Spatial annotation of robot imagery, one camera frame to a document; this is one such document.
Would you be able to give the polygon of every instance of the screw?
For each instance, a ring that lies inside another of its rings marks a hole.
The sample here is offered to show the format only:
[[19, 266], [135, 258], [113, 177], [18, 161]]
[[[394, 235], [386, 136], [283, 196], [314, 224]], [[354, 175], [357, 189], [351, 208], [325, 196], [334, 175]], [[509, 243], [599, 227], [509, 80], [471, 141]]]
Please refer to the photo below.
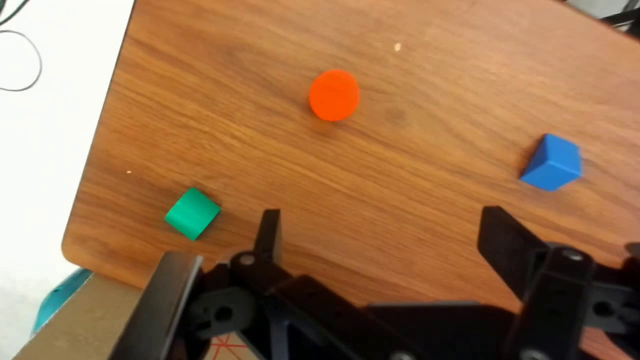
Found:
[[561, 254], [565, 258], [574, 261], [574, 262], [582, 262], [583, 261], [583, 256], [579, 252], [571, 250], [571, 249], [564, 249]]
[[544, 352], [540, 352], [538, 348], [523, 348], [520, 352], [520, 360], [550, 360]]
[[396, 351], [392, 357], [388, 357], [388, 360], [413, 360], [411, 354]]
[[243, 256], [239, 256], [239, 264], [241, 266], [252, 266], [252, 264], [256, 264], [256, 256], [243, 254]]

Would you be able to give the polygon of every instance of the blue cube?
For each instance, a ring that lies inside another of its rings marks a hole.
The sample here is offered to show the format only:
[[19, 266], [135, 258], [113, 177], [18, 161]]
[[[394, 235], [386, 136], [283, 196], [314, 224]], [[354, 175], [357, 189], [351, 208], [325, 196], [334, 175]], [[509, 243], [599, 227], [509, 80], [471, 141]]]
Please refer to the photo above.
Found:
[[540, 191], [554, 192], [579, 177], [579, 149], [565, 139], [544, 134], [520, 180]]

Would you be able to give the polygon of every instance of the white floor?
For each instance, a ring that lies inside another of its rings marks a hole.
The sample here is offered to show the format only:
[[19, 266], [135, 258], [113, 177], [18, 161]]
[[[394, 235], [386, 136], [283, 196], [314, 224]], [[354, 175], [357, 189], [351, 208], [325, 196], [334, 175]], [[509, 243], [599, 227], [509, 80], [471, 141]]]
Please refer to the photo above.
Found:
[[[27, 35], [43, 63], [32, 91], [0, 91], [0, 358], [19, 351], [40, 300], [74, 270], [59, 254], [59, 241], [131, 2], [29, 2], [0, 28]], [[626, 0], [569, 4], [602, 18], [619, 13]], [[2, 77], [18, 75], [27, 60], [19, 60], [18, 68], [11, 68], [15, 63], [2, 64], [11, 60], [4, 57], [11, 52], [2, 52], [2, 35], [0, 55], [2, 89]]]

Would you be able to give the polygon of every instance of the wooden tabletop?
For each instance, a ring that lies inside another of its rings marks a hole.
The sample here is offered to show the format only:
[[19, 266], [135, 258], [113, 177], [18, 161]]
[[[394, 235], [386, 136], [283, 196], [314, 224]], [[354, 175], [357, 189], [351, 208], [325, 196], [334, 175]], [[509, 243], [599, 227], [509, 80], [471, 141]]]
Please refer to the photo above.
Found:
[[[476, 250], [483, 204], [604, 264], [640, 236], [637, 64], [547, 0], [137, 0], [64, 254], [143, 287], [161, 252], [228, 261], [281, 208], [283, 266], [355, 304], [515, 311]], [[305, 106], [327, 68], [361, 89], [342, 125]], [[545, 132], [583, 157], [552, 194], [517, 180]], [[188, 186], [221, 204], [197, 243], [161, 223]]]

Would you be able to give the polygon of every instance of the orange ball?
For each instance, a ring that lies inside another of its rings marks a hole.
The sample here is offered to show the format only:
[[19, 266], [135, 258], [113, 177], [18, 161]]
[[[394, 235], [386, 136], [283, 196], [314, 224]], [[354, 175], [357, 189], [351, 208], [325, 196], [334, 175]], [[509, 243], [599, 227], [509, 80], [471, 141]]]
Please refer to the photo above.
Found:
[[312, 112], [323, 122], [340, 122], [351, 117], [360, 102], [360, 89], [343, 71], [321, 72], [307, 91]]

